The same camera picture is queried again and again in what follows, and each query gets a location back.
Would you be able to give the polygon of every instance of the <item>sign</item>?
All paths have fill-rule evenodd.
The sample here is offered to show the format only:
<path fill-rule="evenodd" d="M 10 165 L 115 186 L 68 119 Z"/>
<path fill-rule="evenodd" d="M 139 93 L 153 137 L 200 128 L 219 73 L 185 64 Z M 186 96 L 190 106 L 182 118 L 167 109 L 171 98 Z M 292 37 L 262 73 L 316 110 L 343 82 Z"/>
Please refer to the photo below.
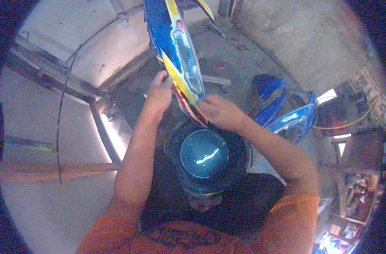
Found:
<path fill-rule="evenodd" d="M 365 68 L 350 79 L 350 84 L 356 92 L 364 92 L 367 103 L 371 107 L 371 114 L 386 129 L 386 96 L 372 80 Z"/>

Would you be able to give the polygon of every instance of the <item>hand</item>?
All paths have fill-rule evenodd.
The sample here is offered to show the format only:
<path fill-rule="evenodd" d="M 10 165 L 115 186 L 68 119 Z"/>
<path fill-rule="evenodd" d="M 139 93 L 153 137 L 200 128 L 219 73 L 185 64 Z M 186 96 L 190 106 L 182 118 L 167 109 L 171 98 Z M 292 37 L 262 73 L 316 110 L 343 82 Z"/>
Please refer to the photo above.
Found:
<path fill-rule="evenodd" d="M 173 79 L 168 77 L 165 82 L 162 82 L 164 77 L 168 76 L 167 71 L 160 71 L 151 82 L 148 95 L 145 100 L 143 109 L 154 116 L 158 116 L 161 120 L 163 112 L 169 107 L 172 100 L 171 88 Z"/>
<path fill-rule="evenodd" d="M 236 104 L 218 95 L 209 95 L 199 102 L 202 115 L 218 128 L 238 131 L 248 116 Z"/>

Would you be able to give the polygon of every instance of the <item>person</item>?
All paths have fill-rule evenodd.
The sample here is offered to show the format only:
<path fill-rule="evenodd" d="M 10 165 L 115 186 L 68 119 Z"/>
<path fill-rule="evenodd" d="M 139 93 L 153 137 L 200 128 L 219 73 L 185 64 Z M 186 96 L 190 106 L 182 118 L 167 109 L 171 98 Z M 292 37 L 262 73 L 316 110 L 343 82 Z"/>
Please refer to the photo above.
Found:
<path fill-rule="evenodd" d="M 199 102 L 204 117 L 218 128 L 238 133 L 260 151 L 287 182 L 283 197 L 252 241 L 187 221 L 170 221 L 148 232 L 139 230 L 152 184 L 156 131 L 171 102 L 173 80 L 168 77 L 162 82 L 167 76 L 161 71 L 152 81 L 115 177 L 113 198 L 81 240 L 77 253 L 310 253 L 319 202 L 313 164 L 297 146 L 217 95 Z"/>

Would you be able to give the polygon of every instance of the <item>orange shirt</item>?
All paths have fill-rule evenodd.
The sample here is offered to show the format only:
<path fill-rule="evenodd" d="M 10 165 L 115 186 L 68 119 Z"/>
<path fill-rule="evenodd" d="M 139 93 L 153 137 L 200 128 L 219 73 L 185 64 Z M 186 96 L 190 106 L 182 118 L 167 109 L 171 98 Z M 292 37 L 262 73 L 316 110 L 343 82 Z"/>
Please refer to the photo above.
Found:
<path fill-rule="evenodd" d="M 318 202 L 319 197 L 312 194 L 282 197 L 251 243 L 185 221 L 138 233 L 124 219 L 101 216 L 80 242 L 78 253 L 306 254 L 313 247 Z"/>

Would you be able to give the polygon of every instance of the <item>red object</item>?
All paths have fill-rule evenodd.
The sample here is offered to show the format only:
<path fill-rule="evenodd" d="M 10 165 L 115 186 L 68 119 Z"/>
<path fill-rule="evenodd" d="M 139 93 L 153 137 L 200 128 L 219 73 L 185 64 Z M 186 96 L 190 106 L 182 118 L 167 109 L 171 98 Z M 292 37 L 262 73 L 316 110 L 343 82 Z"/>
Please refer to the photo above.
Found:
<path fill-rule="evenodd" d="M 225 63 L 219 63 L 217 65 L 217 69 L 224 69 L 226 67 L 226 64 Z"/>

